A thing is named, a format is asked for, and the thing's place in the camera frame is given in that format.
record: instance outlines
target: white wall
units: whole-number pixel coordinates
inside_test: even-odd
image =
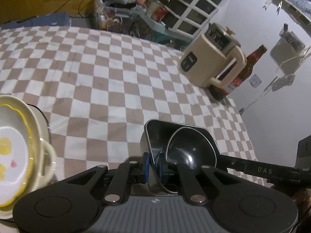
[[[254,89],[248,81],[232,92],[237,108],[247,106],[275,78],[278,64],[270,51],[279,41],[284,23],[306,46],[311,38],[289,15],[273,4],[265,11],[266,0],[227,0],[213,21],[229,26],[236,33],[246,55],[264,44],[268,51],[255,65],[262,84]],[[298,141],[311,135],[311,59],[297,71],[291,86],[270,91],[242,115],[258,160],[279,165],[294,166]]]

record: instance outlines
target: checkered tablecloth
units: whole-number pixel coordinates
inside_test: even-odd
[[[38,106],[58,155],[56,178],[141,156],[149,119],[206,128],[222,154],[256,160],[232,99],[213,102],[178,72],[181,52],[75,27],[0,31],[0,93]],[[260,178],[235,175],[262,184]]]

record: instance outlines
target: brown glass bottle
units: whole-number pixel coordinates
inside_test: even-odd
[[[219,89],[213,85],[208,87],[211,95],[218,101],[225,98],[228,94],[230,94],[234,89],[236,89],[240,84],[245,81],[251,74],[254,65],[261,58],[261,56],[267,51],[264,45],[261,45],[256,51],[251,53],[246,58],[246,66],[243,70],[238,74],[238,76],[231,82],[231,84],[225,89]],[[231,71],[231,69],[235,66],[236,62],[234,62],[218,79],[223,80],[225,76]]]

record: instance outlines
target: blue cloth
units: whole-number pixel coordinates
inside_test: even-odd
[[[13,29],[33,26],[71,26],[71,19],[67,12],[58,12],[45,16],[36,16],[20,21],[11,21],[1,25],[1,29]]]

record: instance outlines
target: electric kettle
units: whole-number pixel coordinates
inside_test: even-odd
[[[178,62],[181,73],[202,88],[211,84],[220,89],[229,86],[246,65],[241,45],[232,34],[234,32],[228,27],[224,30],[219,24],[209,24],[207,32],[185,49]],[[217,76],[233,59],[236,59],[235,66],[223,80],[218,80]]]

